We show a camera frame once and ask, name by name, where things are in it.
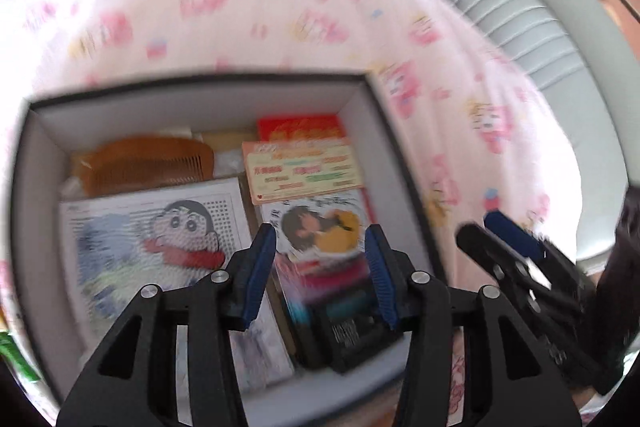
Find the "triangular cutout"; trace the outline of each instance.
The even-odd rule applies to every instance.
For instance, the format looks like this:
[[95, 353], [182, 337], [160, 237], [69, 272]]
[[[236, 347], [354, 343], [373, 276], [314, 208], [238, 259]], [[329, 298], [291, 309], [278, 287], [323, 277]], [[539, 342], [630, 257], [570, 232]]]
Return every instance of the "triangular cutout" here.
[[98, 373], [104, 377], [116, 377], [123, 380], [131, 378], [141, 325], [142, 318], [140, 316], [129, 319], [100, 362]]
[[509, 380], [519, 380], [520, 378], [539, 375], [540, 365], [513, 323], [507, 317], [500, 317], [498, 325], [500, 326], [504, 360]]

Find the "wooden comb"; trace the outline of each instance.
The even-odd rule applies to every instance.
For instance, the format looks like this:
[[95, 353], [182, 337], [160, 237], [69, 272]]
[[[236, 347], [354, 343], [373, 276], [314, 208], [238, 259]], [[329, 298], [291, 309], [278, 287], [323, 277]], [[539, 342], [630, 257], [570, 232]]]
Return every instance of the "wooden comb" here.
[[189, 138], [140, 136], [100, 147], [78, 169], [90, 198], [213, 179], [213, 151]]

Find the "open box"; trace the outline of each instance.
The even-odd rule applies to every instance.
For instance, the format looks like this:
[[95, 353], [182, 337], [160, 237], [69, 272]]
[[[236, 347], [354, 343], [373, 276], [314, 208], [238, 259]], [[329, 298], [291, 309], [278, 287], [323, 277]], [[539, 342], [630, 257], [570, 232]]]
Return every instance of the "open box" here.
[[[58, 190], [70, 154], [162, 128], [246, 128], [259, 118], [338, 114], [377, 222], [417, 269], [444, 279], [420, 197], [366, 76], [222, 74], [163, 78], [31, 103], [15, 161], [11, 250], [18, 299], [38, 364], [63, 399], [85, 346], [66, 295], [58, 243]], [[344, 411], [401, 377], [408, 335], [346, 375], [308, 372], [244, 397], [252, 427], [302, 425]]]

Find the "yellow shirt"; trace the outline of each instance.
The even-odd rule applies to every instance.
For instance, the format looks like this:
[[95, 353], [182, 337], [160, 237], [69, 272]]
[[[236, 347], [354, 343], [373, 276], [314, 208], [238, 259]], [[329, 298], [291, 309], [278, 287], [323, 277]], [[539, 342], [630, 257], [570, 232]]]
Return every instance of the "yellow shirt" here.
[[358, 245], [360, 237], [360, 220], [358, 216], [348, 210], [336, 210], [335, 216], [340, 219], [344, 227], [331, 227], [326, 232], [316, 233], [314, 244], [319, 250], [326, 253], [345, 253], [353, 250]]

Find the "bed sheet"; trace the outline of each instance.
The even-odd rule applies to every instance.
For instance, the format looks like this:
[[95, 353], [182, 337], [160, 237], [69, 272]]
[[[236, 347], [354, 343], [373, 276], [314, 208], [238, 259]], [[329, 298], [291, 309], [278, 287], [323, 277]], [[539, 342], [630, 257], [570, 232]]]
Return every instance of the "bed sheet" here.
[[575, 256], [572, 147], [531, 80], [448, 0], [0, 0], [0, 20], [5, 179], [24, 97], [186, 71], [367, 71], [451, 285], [491, 282], [454, 232], [495, 208]]

